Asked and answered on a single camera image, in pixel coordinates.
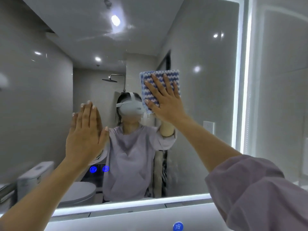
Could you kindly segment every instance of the white ceiling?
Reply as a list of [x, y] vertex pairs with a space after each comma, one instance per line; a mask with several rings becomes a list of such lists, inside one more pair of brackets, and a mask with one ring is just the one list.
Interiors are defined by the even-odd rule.
[[[74, 67], [126, 71], [125, 53], [157, 55], [183, 0], [24, 0]], [[115, 27], [111, 16], [121, 24]], [[96, 62], [95, 57], [102, 58]]]

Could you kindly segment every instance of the white vr headset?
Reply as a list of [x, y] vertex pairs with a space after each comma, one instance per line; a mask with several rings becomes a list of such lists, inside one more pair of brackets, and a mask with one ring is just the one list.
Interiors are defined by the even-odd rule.
[[120, 113], [123, 115], [142, 115], [145, 112], [142, 102], [135, 99], [134, 93], [130, 92], [129, 94], [132, 100], [116, 104]]

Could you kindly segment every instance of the blue glowing icon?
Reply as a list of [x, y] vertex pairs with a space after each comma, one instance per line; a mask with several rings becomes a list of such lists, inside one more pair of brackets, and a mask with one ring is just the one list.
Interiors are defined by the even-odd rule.
[[90, 173], [95, 173], [96, 170], [97, 170], [97, 167], [92, 166], [92, 167], [90, 168]]
[[184, 229], [184, 225], [182, 222], [176, 222], [173, 225], [173, 231], [182, 231]]
[[109, 171], [109, 166], [104, 166], [103, 167], [103, 172], [107, 172], [107, 171]]

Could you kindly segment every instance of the hand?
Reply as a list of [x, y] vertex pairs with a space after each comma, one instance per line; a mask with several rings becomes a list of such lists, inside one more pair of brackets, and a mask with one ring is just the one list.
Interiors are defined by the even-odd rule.
[[157, 107], [152, 101], [145, 100], [147, 106], [156, 114], [160, 120], [169, 122], [171, 124], [174, 124], [174, 122], [177, 120], [185, 118], [187, 115], [185, 113], [176, 83], [173, 83], [173, 91], [166, 74], [164, 74], [166, 88], [164, 88], [164, 86], [154, 74], [152, 74], [152, 78], [158, 89], [156, 89], [148, 81], [144, 81], [144, 84], [152, 92], [153, 96], [155, 96], [158, 100], [159, 107]]
[[108, 127], [103, 128], [97, 108], [92, 102], [82, 104], [80, 112], [73, 114], [70, 132], [66, 139], [65, 161], [78, 167], [86, 167], [105, 147], [109, 140]]

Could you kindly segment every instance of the forearm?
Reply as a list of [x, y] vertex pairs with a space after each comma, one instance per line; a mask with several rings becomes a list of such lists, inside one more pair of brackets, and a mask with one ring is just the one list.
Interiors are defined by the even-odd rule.
[[209, 172], [230, 157], [241, 155], [189, 117], [178, 119], [173, 124], [194, 147]]
[[159, 132], [163, 137], [169, 137], [174, 134], [174, 125], [161, 121]]
[[61, 198], [82, 171], [82, 167], [72, 167], [64, 160], [48, 178], [1, 217], [4, 230], [44, 230]]

